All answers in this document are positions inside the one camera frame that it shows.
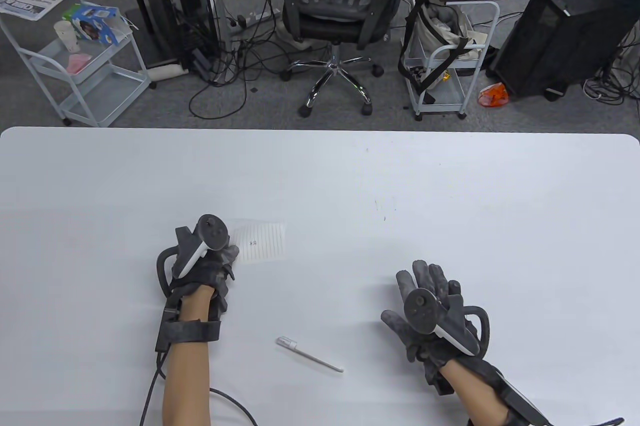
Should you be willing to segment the person's left hand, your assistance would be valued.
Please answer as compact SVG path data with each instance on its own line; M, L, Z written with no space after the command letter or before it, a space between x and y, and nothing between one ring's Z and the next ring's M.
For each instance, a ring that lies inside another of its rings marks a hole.
M227 280L234 280L233 263L239 253L240 249L235 244L228 245L219 252L208 250L205 257L196 261L189 273L172 280L169 285L171 295L180 300L183 296L194 293L197 287L212 287L214 294L209 303L208 321L219 321L227 311Z

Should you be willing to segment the person's right hand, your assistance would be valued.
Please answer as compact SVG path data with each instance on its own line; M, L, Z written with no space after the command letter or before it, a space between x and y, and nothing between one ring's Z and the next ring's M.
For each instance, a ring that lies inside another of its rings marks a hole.
M427 384L441 396L454 392L441 369L453 359L477 356L482 348L475 326L466 319L459 282L441 266L415 260L412 272L396 274L403 315L385 310L382 322L406 349L409 362L423 364Z

